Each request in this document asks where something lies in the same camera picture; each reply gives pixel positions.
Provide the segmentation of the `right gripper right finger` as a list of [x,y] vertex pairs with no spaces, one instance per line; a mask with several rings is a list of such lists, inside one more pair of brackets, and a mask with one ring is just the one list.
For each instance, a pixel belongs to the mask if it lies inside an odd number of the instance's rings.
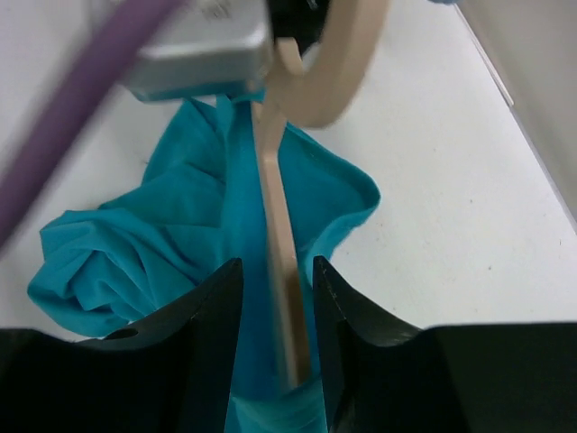
[[332,432],[573,432],[573,323],[421,329],[313,264],[325,415]]

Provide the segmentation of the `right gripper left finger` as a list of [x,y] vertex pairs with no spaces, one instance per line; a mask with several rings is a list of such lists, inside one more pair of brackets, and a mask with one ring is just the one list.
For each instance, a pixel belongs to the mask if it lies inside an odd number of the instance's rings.
[[221,432],[243,305],[233,259],[103,339],[1,333],[4,432]]

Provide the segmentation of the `teal t shirt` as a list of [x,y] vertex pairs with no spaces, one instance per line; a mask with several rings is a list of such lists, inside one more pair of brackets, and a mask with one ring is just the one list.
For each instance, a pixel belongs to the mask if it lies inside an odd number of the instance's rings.
[[289,173],[288,208],[303,276],[312,374],[279,384],[266,218],[252,131],[252,97],[181,105],[141,185],[93,210],[68,211],[40,232],[44,262],[28,295],[61,327],[101,337],[191,292],[225,262],[243,263],[243,314],[229,394],[228,432],[327,429],[313,301],[313,261],[380,203],[364,171],[295,126],[306,178]]

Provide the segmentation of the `beige hanger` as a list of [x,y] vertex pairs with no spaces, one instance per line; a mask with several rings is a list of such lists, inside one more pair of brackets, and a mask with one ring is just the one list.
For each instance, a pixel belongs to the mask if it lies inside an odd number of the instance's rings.
[[312,355],[304,307],[303,276],[289,210],[289,173],[306,178],[306,156],[288,142],[289,126],[323,129],[352,103],[371,64],[388,1],[331,1],[314,60],[306,64],[297,41],[273,43],[265,95],[252,103],[252,128],[261,196],[266,217],[267,264],[279,384],[293,390],[312,374]]

